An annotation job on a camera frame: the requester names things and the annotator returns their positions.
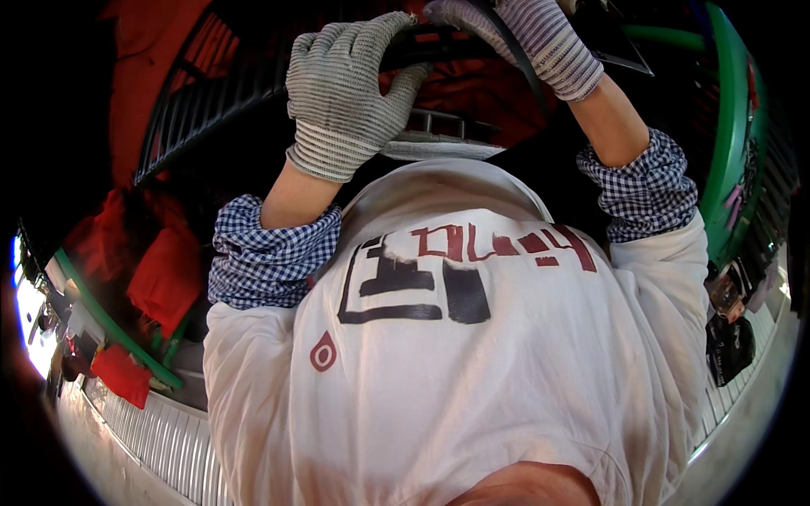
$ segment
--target gray knit glove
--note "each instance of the gray knit glove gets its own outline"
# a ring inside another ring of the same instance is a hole
[[[562,100],[576,102],[593,91],[604,68],[579,40],[555,0],[501,0],[495,12],[520,42],[537,76]],[[492,25],[465,0],[436,0],[424,7],[434,24],[451,24],[486,40],[506,61],[512,53]]]
[[[287,157],[301,171],[345,183],[405,129],[425,66],[401,70],[380,95],[382,54],[416,17],[390,12],[371,21],[329,23],[292,45],[287,111],[296,142]]]

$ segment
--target blue gingham sleeve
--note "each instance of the blue gingham sleeve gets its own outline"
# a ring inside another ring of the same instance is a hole
[[[607,227],[612,243],[683,228],[697,211],[684,152],[665,133],[649,130],[650,146],[624,167],[605,167],[590,145],[577,156],[579,170],[602,188],[599,206],[613,217]]]
[[[215,257],[208,275],[208,300],[235,309],[292,308],[309,291],[306,279],[335,252],[340,208],[332,206],[313,223],[265,230],[262,200],[242,195],[223,207],[214,225]]]

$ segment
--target hand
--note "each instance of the hand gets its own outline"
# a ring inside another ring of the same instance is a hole
[[[296,168],[345,183],[405,129],[427,68],[400,71],[385,96],[378,76],[391,38],[415,23],[415,16],[390,12],[296,38],[287,72],[287,109],[296,120],[287,157]]]
[[[555,0],[502,0],[495,12],[520,42],[535,73],[558,98],[576,102],[593,91],[604,68],[579,40]],[[424,7],[434,24],[451,24],[486,40],[515,65],[506,43],[466,0],[436,0]]]

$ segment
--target white t-shirt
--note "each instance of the white t-shirt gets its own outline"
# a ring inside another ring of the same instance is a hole
[[[435,504],[517,461],[602,504],[677,486],[705,388],[706,234],[611,246],[484,162],[408,165],[346,209],[297,309],[208,314],[211,438],[239,504]]]

